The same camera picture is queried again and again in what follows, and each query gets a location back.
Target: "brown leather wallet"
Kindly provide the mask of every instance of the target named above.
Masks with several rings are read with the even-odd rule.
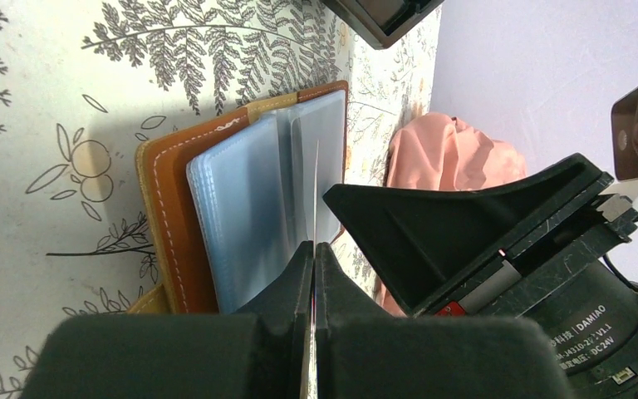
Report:
[[[339,90],[346,92],[347,105],[348,83],[337,81],[255,101],[201,125],[140,145],[135,157],[136,169],[163,282],[141,297],[130,308],[130,313],[218,311],[204,237],[187,181],[187,164],[195,156],[255,122],[265,111],[292,106]]]

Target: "wallet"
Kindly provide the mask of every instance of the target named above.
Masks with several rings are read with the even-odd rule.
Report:
[[[268,112],[188,164],[221,313],[275,280],[299,243],[338,235],[321,196],[342,181],[345,104],[336,91]]]
[[[129,312],[218,312],[209,256],[187,179],[187,165],[198,155],[257,122],[264,113],[335,91],[344,94],[345,114],[348,84],[337,81],[249,103],[203,124],[146,141],[138,148],[136,169],[163,282],[139,298]],[[345,165],[345,118],[340,132],[341,163]]]

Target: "floral tablecloth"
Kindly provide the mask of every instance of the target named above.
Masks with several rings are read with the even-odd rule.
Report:
[[[317,0],[0,0],[0,399],[64,318],[158,283],[136,146],[269,95],[350,82],[349,183],[428,108],[439,11],[386,51]],[[345,271],[375,276],[345,234]]]

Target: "wall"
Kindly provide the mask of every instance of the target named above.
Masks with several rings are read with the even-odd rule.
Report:
[[[432,111],[513,143],[530,174],[574,152],[612,173],[610,108],[637,86],[638,0],[443,5]],[[633,239],[611,257],[638,280]]]

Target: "pink cloth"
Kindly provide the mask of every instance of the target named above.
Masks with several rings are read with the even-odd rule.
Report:
[[[505,185],[526,175],[524,157],[458,118],[430,112],[397,131],[389,148],[385,185],[401,189],[465,191]],[[379,280],[378,303],[404,316]]]

